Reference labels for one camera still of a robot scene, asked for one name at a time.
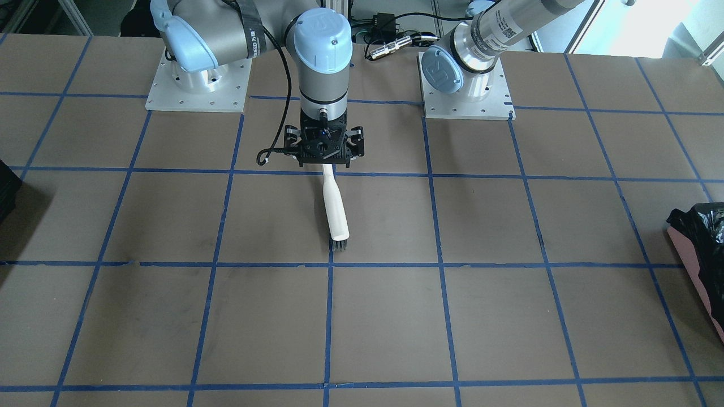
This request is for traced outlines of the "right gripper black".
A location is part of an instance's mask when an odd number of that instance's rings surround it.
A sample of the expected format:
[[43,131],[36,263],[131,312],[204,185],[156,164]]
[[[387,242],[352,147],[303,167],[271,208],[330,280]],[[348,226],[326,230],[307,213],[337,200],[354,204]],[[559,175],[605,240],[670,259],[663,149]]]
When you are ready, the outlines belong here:
[[337,119],[313,119],[300,113],[301,128],[287,125],[284,153],[292,155],[300,167],[306,164],[344,164],[365,155],[364,129],[347,129],[347,113]]

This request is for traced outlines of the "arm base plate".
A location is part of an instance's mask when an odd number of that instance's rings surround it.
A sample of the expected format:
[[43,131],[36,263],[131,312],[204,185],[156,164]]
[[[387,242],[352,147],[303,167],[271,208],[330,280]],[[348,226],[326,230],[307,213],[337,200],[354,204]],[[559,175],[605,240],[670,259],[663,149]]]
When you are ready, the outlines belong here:
[[466,84],[453,94],[434,89],[424,77],[421,68],[423,52],[419,52],[421,94],[425,116],[429,119],[515,119],[514,103],[501,60],[484,76],[466,80]]
[[150,111],[244,111],[252,61],[242,59],[207,71],[187,72],[161,54],[145,108]]

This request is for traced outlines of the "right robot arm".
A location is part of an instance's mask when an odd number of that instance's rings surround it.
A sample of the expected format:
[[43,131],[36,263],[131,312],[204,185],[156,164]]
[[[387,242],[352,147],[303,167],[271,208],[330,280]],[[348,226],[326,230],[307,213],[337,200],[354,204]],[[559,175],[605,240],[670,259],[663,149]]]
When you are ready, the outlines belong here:
[[362,157],[364,129],[347,126],[354,44],[351,24],[321,1],[152,1],[165,53],[146,107],[159,111],[239,112],[250,75],[245,63],[279,54],[287,87],[296,65],[300,125],[282,119],[270,154],[305,164],[343,164]]

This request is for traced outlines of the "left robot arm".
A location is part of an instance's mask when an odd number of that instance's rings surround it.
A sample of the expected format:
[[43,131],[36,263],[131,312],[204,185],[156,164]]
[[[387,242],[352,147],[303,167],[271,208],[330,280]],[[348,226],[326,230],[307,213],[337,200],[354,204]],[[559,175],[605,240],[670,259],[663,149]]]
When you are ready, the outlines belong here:
[[492,72],[500,54],[579,1],[501,1],[461,21],[422,54],[423,78],[437,91],[453,94]]

